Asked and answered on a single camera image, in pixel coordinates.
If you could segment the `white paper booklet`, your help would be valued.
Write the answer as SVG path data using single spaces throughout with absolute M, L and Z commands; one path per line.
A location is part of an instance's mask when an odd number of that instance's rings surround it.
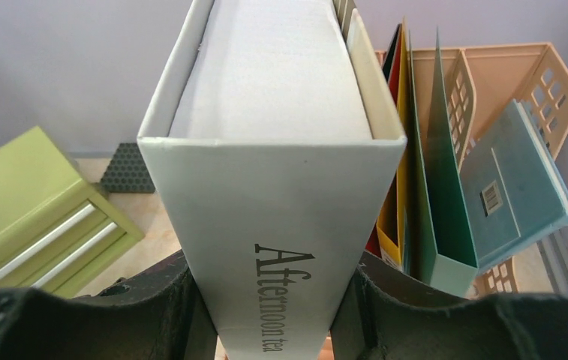
M 230 359 L 316 359 L 407 145 L 355 6 L 193 1 L 137 135 Z

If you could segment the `teal plastic folder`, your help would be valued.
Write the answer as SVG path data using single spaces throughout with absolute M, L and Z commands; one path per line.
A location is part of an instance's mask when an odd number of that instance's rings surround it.
M 410 50 L 411 183 L 410 275 L 454 296 L 465 296 L 478 271 L 476 250 L 446 96 L 443 51 L 430 51 L 431 68 L 417 69 Z

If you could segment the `light blue hardcover book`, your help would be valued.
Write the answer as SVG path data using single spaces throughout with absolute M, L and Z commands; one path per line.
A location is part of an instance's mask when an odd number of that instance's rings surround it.
M 568 189 L 521 102 L 464 157 L 460 177 L 479 273 L 568 226 Z

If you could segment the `yellow plastic clip folder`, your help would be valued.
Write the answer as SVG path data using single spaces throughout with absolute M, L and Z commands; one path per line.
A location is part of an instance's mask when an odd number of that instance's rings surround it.
M 382 71 L 398 112 L 401 126 L 407 123 L 407 24 L 396 27 L 386 51 Z M 407 155 L 403 154 L 382 212 L 377 221 L 382 258 L 399 271 L 406 269 L 407 236 Z

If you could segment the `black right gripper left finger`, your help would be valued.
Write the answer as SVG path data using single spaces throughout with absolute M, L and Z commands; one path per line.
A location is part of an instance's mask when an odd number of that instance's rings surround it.
M 217 339 L 181 251 L 95 296 L 0 288 L 0 359 L 213 359 Z

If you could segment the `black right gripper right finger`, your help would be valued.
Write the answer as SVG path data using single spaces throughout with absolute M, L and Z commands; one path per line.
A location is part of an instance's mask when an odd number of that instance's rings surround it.
M 469 300 L 366 252 L 330 335 L 337 359 L 568 359 L 568 295 Z

